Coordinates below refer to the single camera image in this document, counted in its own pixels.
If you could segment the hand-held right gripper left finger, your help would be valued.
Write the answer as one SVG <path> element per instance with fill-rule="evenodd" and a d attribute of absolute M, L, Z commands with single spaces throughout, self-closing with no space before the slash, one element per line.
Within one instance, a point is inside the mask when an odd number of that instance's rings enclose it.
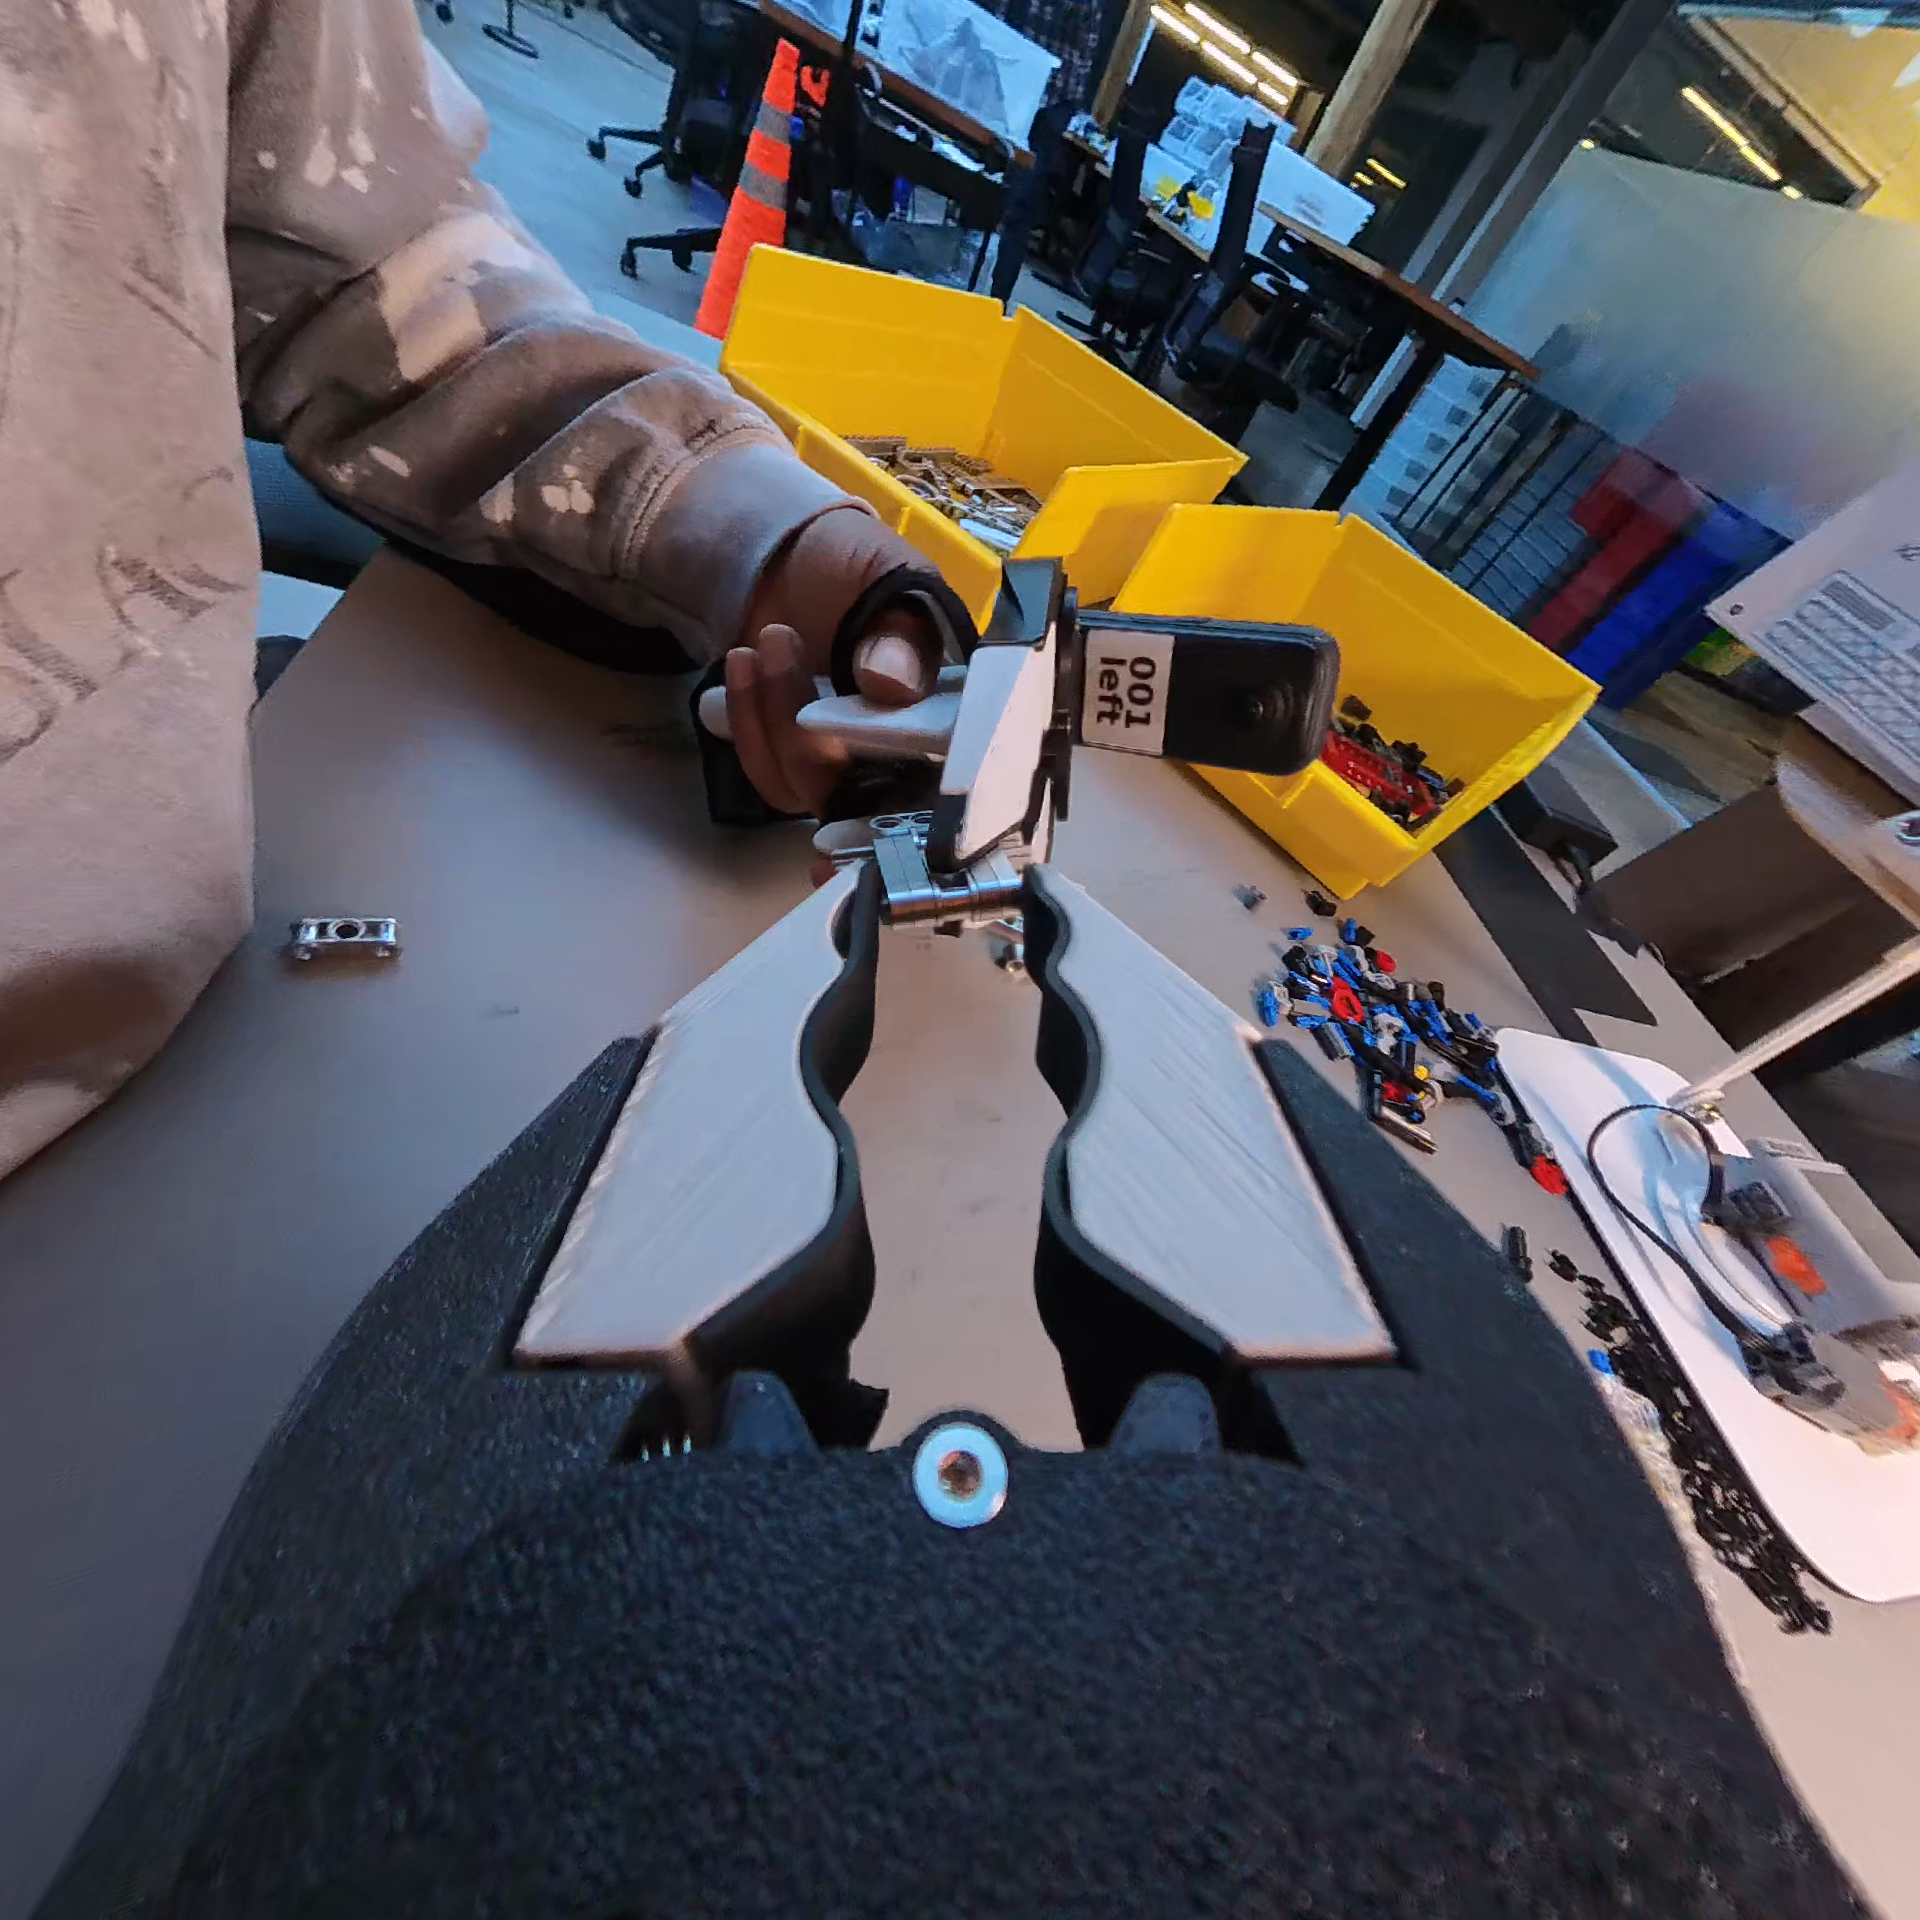
<path fill-rule="evenodd" d="M 872 1042 L 875 866 L 839 870 L 646 1036 L 517 1333 L 527 1370 L 635 1366 L 709 1411 L 735 1371 L 848 1356 L 872 1302 L 841 1110 Z"/>

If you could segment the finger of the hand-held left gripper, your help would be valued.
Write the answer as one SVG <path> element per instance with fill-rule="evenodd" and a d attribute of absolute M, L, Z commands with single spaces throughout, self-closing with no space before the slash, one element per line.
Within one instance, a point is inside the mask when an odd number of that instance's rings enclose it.
<path fill-rule="evenodd" d="M 927 819 L 927 870 L 958 875 L 1005 836 L 1047 859 L 1058 822 L 1058 636 L 979 642 L 966 663 Z"/>
<path fill-rule="evenodd" d="M 951 779 L 947 754 L 961 713 L 965 683 L 939 678 L 911 705 L 872 705 L 827 695 L 799 709 L 798 789 L 817 828 L 817 859 L 859 859 L 872 851 L 879 819 L 926 814 L 936 842 L 965 828 L 969 794 Z"/>

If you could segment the grey brick beam assembly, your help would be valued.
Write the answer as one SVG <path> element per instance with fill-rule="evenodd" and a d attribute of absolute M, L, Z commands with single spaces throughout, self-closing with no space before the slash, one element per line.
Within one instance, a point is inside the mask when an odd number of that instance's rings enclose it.
<path fill-rule="evenodd" d="M 871 865 L 879 878 L 879 918 L 888 927 L 958 934 L 1008 921 L 1021 910 L 1030 846 L 1005 835 L 969 862 L 936 870 L 927 852 L 929 815 L 881 814 L 871 825 Z"/>

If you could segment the grey desk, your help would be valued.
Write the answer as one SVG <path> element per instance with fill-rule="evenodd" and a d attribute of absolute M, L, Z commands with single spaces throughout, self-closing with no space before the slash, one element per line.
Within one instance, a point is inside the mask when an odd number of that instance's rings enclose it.
<path fill-rule="evenodd" d="M 806 833 L 718 833 L 675 681 L 623 678 L 381 554 L 250 716 L 256 927 L 168 1047 L 5 1179 L 5 1916 L 99 1804 L 256 1454 L 366 1290 L 607 1042 L 806 892 Z M 1158 761 L 1089 754 L 1064 874 L 1245 1009 L 1302 878 Z M 370 910 L 399 959 L 293 966 Z M 848 1101 L 879 1445 L 976 1409 L 1074 1449 L 1033 1302 L 1061 1108 L 1038 997 L 888 937 Z M 1915 1603 L 1787 1636 L 1707 1563 L 1754 1716 L 1880 1916 L 1915 1916 Z"/>

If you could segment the person's left hand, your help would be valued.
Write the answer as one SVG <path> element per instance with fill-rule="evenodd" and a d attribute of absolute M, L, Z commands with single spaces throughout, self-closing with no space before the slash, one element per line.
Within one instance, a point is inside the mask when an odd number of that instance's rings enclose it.
<path fill-rule="evenodd" d="M 817 678 L 830 674 L 831 639 L 854 601 L 921 554 L 857 507 L 830 509 L 802 525 L 758 575 L 742 642 L 723 657 L 723 713 L 742 778 L 770 809 L 817 819 L 848 754 L 799 727 Z"/>

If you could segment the heap of black red parts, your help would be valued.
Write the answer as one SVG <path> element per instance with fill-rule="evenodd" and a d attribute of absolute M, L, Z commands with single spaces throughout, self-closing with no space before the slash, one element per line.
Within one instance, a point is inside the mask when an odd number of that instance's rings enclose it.
<path fill-rule="evenodd" d="M 1373 709 L 1354 695 L 1336 705 L 1321 764 L 1406 833 L 1426 829 L 1467 787 L 1442 778 L 1418 742 L 1382 735 Z"/>

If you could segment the small yellow parts bin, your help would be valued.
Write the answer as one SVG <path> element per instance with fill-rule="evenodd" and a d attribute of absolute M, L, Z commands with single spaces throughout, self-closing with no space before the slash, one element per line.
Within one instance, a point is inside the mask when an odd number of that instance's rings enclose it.
<path fill-rule="evenodd" d="M 1358 517 L 1168 509 L 1118 591 L 1125 615 L 1256 617 L 1338 646 L 1336 693 L 1461 789 L 1423 828 L 1391 822 L 1323 764 L 1287 778 L 1192 766 L 1333 895 L 1386 884 L 1530 774 L 1598 685 Z"/>

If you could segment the dark background table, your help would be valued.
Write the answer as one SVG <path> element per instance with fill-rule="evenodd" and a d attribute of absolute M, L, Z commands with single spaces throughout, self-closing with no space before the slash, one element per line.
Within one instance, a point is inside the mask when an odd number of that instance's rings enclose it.
<path fill-rule="evenodd" d="M 1198 421 L 1207 433 L 1233 441 L 1262 405 L 1282 411 L 1297 410 L 1299 393 L 1289 380 L 1289 359 L 1305 340 L 1353 342 L 1353 335 L 1336 324 L 1342 302 L 1354 305 L 1362 340 L 1378 330 L 1394 342 L 1409 342 L 1408 365 L 1391 382 L 1370 421 L 1353 429 L 1342 459 L 1312 500 L 1318 511 L 1342 511 L 1347 505 L 1413 403 L 1449 359 L 1498 378 L 1535 378 L 1535 365 L 1525 356 L 1370 259 L 1283 212 L 1267 212 L 1265 222 L 1263 245 L 1248 247 L 1256 275 L 1225 317 L 1229 340 L 1249 349 L 1223 393 L 1229 410 L 1217 413 L 1199 390 L 1175 375 L 1162 378 L 1177 380 L 1195 398 Z"/>

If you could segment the black office chair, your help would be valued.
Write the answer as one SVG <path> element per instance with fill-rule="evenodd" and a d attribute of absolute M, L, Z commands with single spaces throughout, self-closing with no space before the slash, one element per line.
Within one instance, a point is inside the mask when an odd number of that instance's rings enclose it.
<path fill-rule="evenodd" d="M 718 250 L 758 111 L 773 34 L 755 4 L 742 2 L 605 2 L 599 10 L 667 61 L 669 86 L 658 125 L 601 125 L 586 134 L 586 156 L 605 161 L 607 145 L 623 139 L 646 151 L 623 178 L 630 199 L 640 196 L 649 174 L 663 174 L 673 185 L 701 185 L 718 205 L 709 223 L 630 236 L 617 268 L 635 282 L 640 257 L 663 254 L 678 271 L 690 271 L 697 254 Z"/>
<path fill-rule="evenodd" d="M 1242 123 L 1215 241 L 1207 261 L 1198 261 L 1152 227 L 1141 195 L 1147 122 L 1136 109 L 1121 111 L 1109 195 L 1070 275 L 1071 297 L 1089 314 L 1070 326 L 1086 333 L 1091 353 L 1147 389 L 1171 375 L 1217 413 L 1229 410 L 1229 378 L 1249 353 L 1229 340 L 1225 317 L 1256 275 L 1248 241 L 1274 133 L 1263 122 Z"/>

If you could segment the orange traffic cone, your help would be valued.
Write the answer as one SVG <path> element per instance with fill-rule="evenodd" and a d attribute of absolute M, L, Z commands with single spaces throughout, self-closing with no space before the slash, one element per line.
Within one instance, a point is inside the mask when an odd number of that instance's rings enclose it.
<path fill-rule="evenodd" d="M 778 39 L 691 323 L 711 340 L 723 340 L 728 333 L 751 252 L 783 247 L 798 107 L 808 94 L 806 73 L 799 49 Z"/>

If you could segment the pile of black brick pins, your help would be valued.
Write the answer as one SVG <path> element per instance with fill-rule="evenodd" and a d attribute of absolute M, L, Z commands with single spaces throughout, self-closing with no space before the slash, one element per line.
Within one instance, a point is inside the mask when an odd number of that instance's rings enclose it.
<path fill-rule="evenodd" d="M 1489 1213 L 1489 1226 L 1509 1287 L 1547 1315 L 1623 1437 L 1715 1629 L 1728 1633 L 1728 1594 L 1739 1588 L 1778 1635 L 1824 1641 L 1833 1607 L 1640 1310 L 1558 1243 L 1530 1234 L 1511 1204 Z"/>

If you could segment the metal book stand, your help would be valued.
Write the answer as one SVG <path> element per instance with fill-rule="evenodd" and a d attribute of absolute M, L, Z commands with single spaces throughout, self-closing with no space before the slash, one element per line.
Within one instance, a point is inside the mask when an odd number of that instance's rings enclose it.
<path fill-rule="evenodd" d="M 1826 997 L 1813 998 L 1807 1009 L 1789 1014 L 1784 1021 L 1742 1047 L 1703 1079 L 1669 1093 L 1664 1100 L 1665 1108 L 1689 1121 L 1715 1122 L 1721 1117 L 1728 1086 L 1759 1073 L 1759 1067 L 1781 1060 L 1794 1050 L 1810 1045 L 1835 1029 L 1835 1023 L 1843 1017 L 1850 1017 L 1872 1001 L 1906 987 L 1915 980 L 1915 975 L 1918 934 L 1910 933 L 1902 945 L 1889 946 L 1883 957 L 1872 963 L 1858 978 Z"/>

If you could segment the grey orange toy motor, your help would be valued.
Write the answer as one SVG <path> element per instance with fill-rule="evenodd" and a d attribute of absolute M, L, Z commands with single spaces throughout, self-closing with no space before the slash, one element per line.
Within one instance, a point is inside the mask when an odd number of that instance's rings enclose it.
<path fill-rule="evenodd" d="M 1870 1457 L 1915 1454 L 1915 1258 L 1864 1223 L 1838 1164 L 1783 1138 L 1729 1143 L 1649 1100 L 1595 1121 L 1581 1158 L 1765 1402 Z"/>

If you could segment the instruction booklet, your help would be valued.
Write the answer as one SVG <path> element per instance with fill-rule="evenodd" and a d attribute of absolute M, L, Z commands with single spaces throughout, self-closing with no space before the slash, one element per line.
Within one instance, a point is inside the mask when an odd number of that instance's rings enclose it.
<path fill-rule="evenodd" d="M 1918 779 L 1918 461 L 1709 601 L 1712 620 Z"/>

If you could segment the brown stand board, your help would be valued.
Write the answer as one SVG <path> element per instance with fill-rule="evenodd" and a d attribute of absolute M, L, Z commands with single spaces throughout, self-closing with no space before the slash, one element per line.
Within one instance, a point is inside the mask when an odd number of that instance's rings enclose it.
<path fill-rule="evenodd" d="M 1918 805 L 1810 727 L 1787 734 L 1774 782 L 1799 829 L 1918 927 Z"/>

